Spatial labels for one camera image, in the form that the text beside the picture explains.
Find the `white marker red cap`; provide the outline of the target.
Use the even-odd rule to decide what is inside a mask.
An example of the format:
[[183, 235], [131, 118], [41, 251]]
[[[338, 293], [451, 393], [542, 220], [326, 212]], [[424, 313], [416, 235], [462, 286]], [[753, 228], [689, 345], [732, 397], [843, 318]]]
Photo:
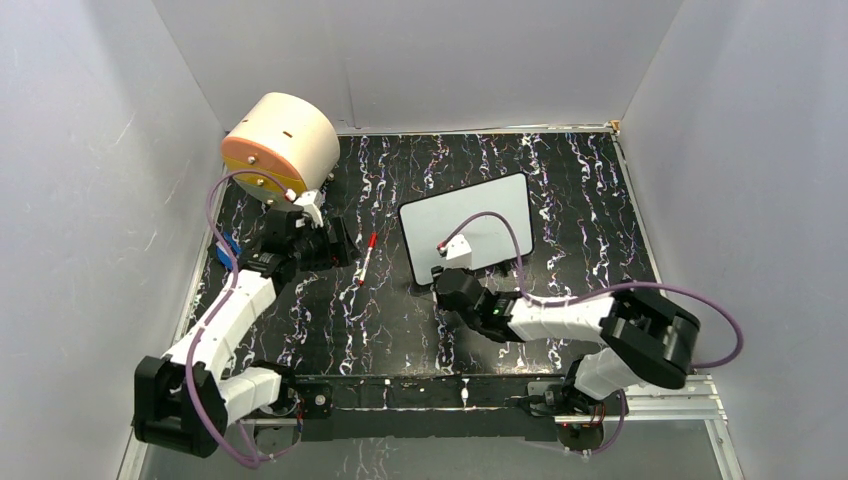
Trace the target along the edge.
[[365, 283], [365, 277], [366, 277], [366, 274], [367, 274], [368, 266], [370, 264], [370, 259], [371, 259], [372, 253], [373, 253], [374, 248], [375, 248], [376, 243], [377, 243], [377, 239], [378, 239], [378, 234], [376, 232], [373, 232], [370, 235], [366, 254], [365, 254], [362, 266], [359, 269], [357, 277], [356, 277], [357, 284], [359, 286], [362, 286]]

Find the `white board black frame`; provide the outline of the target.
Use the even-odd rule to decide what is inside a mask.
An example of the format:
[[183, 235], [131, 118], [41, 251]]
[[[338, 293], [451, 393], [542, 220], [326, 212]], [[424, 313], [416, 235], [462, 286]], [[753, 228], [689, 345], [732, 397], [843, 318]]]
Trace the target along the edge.
[[529, 178], [512, 173], [402, 204], [403, 241], [416, 285], [433, 282], [431, 270], [448, 266], [437, 247], [451, 235], [470, 244], [468, 268], [479, 270], [535, 249]]

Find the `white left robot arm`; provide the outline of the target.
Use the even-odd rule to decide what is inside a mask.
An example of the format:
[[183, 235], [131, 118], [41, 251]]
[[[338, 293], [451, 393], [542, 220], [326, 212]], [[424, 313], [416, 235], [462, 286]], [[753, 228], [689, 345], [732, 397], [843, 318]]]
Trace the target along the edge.
[[254, 412], [296, 410], [302, 396], [291, 368], [258, 360], [234, 376], [224, 370], [297, 274], [345, 268], [359, 257], [341, 217], [317, 224], [303, 212], [270, 213], [259, 238], [231, 254], [227, 283], [201, 319], [164, 354], [137, 365], [135, 438], [207, 458], [227, 445], [231, 425]]

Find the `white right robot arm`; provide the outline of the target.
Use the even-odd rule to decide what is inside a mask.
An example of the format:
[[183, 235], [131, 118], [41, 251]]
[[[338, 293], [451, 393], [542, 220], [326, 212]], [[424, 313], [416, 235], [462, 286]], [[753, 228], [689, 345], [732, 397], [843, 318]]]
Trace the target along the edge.
[[692, 313], [644, 282], [618, 284], [585, 300], [524, 297], [492, 291], [471, 271], [450, 268], [436, 274], [434, 294], [440, 309], [497, 343], [601, 345], [571, 363], [561, 386], [517, 400], [535, 416], [592, 414], [611, 395], [640, 383], [682, 388], [701, 328]]

